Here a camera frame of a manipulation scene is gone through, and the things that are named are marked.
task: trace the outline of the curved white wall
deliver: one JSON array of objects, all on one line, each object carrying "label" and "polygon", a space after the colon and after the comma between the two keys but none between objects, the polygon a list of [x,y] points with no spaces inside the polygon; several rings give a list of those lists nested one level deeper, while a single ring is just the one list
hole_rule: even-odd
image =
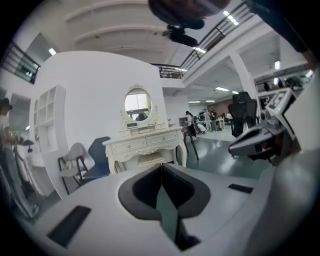
[{"label": "curved white wall", "polygon": [[123,55],[98,51],[57,53],[37,75],[35,99],[56,85],[66,89],[64,125],[68,147],[80,142],[86,149],[94,139],[118,137],[120,110],[130,86],[139,83],[157,105],[168,124],[159,70],[156,66]]}]

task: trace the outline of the drawer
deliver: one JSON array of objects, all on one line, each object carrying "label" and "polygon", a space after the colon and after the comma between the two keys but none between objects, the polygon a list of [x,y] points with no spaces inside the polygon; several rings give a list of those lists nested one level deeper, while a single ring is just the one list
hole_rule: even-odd
[{"label": "drawer", "polygon": [[173,142],[177,139],[178,139],[177,131],[171,131],[167,133],[146,137],[146,144],[149,147],[149,146],[154,146],[156,144]]},{"label": "drawer", "polygon": [[146,147],[147,143],[145,138],[137,138],[111,145],[113,154],[121,154],[131,150],[138,150]]}]

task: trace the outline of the pants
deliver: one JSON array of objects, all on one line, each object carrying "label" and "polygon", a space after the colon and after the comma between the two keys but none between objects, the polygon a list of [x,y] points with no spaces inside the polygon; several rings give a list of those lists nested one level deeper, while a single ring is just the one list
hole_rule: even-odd
[{"label": "pants", "polygon": [[205,126],[206,126],[206,130],[207,131],[211,131],[212,130],[212,125],[210,120],[205,120]]},{"label": "pants", "polygon": [[212,121],[211,121],[211,127],[212,127],[212,131],[217,131],[216,120],[212,120]]},{"label": "pants", "polygon": [[26,217],[32,217],[34,206],[28,202],[21,188],[22,184],[13,151],[5,148],[4,157],[2,157],[1,161],[5,162],[5,166],[3,166],[3,173],[9,184],[14,202]]},{"label": "pants", "polygon": [[190,126],[188,126],[188,128],[189,128],[190,133],[191,133],[194,137],[197,137],[197,134],[196,134],[196,130],[195,130],[194,125],[191,124]]}]

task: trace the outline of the green floor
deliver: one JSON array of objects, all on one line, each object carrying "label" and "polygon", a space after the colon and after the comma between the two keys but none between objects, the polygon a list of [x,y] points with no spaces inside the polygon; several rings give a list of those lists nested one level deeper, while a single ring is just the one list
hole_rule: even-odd
[{"label": "green floor", "polygon": [[[262,171],[271,166],[266,160],[253,161],[246,157],[232,158],[228,152],[229,141],[198,138],[194,144],[199,161],[192,144],[187,143],[189,153],[186,167],[191,169],[217,175],[258,179]],[[180,155],[181,153],[178,150],[178,162],[180,162]],[[178,212],[163,187],[160,188],[158,193],[156,209],[161,212],[163,231],[174,242]]]}]

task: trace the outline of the black office chair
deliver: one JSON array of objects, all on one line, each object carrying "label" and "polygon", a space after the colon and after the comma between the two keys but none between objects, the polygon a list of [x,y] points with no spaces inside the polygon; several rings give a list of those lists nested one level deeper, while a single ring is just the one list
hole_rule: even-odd
[{"label": "black office chair", "polygon": [[247,92],[240,92],[232,97],[232,104],[229,104],[228,109],[233,118],[233,126],[231,125],[232,135],[238,137],[244,132],[244,123],[248,128],[257,124],[257,101],[251,99]]}]

